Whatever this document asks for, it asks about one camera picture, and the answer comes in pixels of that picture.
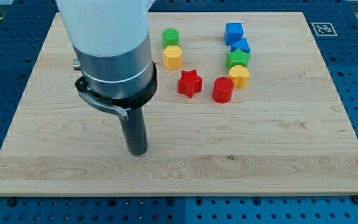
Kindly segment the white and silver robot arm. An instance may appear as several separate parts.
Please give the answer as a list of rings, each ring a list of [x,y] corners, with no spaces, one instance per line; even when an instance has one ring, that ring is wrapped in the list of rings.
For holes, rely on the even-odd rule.
[[[134,96],[152,79],[149,9],[154,0],[57,0],[91,90],[112,99]]]

